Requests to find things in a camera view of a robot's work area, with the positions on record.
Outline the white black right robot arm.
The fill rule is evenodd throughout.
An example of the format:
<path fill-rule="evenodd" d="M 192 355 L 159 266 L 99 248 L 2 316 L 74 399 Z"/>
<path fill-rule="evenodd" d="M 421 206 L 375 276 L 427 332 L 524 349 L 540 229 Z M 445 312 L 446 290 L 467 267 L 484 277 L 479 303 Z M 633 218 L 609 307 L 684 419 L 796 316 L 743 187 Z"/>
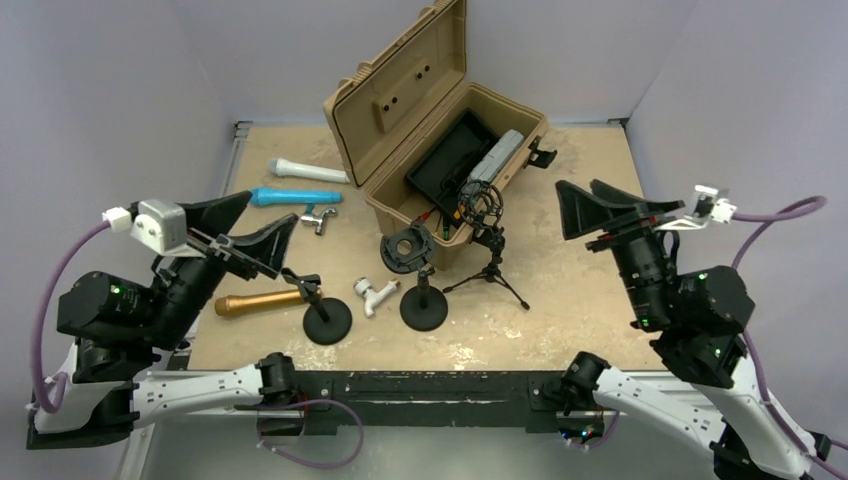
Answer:
<path fill-rule="evenodd" d="M 565 413 L 603 406 L 645 421 L 703 452 L 721 479 L 806 479 L 824 466 L 831 439 L 798 425 L 764 382 L 745 337 L 755 304 L 737 268 L 677 270 L 681 232 L 734 219 L 726 191 L 699 185 L 685 204 L 649 201 L 600 180 L 588 189 L 561 180 L 555 190 L 564 238 L 593 234 L 587 249 L 611 252 L 633 327 L 652 334 L 667 370 L 711 406 L 681 402 L 588 352 L 540 396 Z"/>

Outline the white mesh-head microphone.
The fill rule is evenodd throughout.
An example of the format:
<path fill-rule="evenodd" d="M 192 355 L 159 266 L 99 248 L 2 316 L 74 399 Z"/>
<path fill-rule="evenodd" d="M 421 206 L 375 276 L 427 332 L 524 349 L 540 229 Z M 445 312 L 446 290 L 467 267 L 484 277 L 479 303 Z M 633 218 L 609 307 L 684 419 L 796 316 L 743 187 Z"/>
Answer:
<path fill-rule="evenodd" d="M 347 173 L 343 170 L 293 162 L 282 157 L 270 159 L 268 169 L 271 174 L 279 177 L 297 177 L 339 184 L 350 183 Z"/>

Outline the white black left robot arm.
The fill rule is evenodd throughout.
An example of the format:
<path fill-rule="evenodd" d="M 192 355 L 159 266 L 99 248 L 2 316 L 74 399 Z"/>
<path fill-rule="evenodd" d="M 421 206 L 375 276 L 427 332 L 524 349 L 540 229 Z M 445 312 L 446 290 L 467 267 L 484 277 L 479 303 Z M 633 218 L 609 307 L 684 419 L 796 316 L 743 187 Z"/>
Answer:
<path fill-rule="evenodd" d="M 154 251 L 154 278 L 143 286 L 92 271 L 59 298 L 57 329 L 72 344 L 51 376 L 40 355 L 32 357 L 28 449 L 110 445 L 170 415 L 226 405 L 284 409 L 295 402 L 294 366 L 281 353 L 203 377 L 140 378 L 163 353 L 184 346 L 225 276 L 281 274 L 298 218 L 289 214 L 234 236 L 251 197 L 242 191 L 197 203 L 148 199 L 103 213 L 103 229 L 128 233 Z"/>

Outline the black round-base clip stand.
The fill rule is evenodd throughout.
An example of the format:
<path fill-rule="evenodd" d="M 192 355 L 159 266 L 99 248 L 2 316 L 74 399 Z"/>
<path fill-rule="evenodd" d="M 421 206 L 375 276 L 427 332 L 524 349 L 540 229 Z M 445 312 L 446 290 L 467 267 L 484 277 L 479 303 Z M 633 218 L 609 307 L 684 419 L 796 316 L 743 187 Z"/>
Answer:
<path fill-rule="evenodd" d="M 281 275 L 286 283 L 297 288 L 309 305 L 302 326 L 311 342 L 329 346 L 347 336 L 352 328 L 352 312 L 342 300 L 323 296 L 320 292 L 322 280 L 318 274 L 298 275 L 290 268 L 283 268 Z"/>

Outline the blue microphone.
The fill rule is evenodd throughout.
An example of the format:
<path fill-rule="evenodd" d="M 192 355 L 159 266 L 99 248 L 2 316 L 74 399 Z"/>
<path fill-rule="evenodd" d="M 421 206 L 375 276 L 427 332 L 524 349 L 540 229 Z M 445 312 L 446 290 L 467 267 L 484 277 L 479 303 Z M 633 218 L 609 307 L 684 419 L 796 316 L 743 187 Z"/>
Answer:
<path fill-rule="evenodd" d="M 341 192 L 329 190 L 294 190 L 257 187 L 250 189 L 250 203 L 255 206 L 295 204 L 338 204 L 343 201 Z"/>

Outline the gold microphone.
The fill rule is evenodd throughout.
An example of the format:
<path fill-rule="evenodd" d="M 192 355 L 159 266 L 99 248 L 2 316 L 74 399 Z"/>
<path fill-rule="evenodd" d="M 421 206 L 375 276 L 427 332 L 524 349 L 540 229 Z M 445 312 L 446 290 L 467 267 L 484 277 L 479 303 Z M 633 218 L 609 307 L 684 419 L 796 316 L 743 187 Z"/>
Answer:
<path fill-rule="evenodd" d="M 298 290 L 267 292 L 255 295 L 228 295 L 214 301 L 214 312 L 224 318 L 236 318 L 289 306 L 304 304 Z"/>

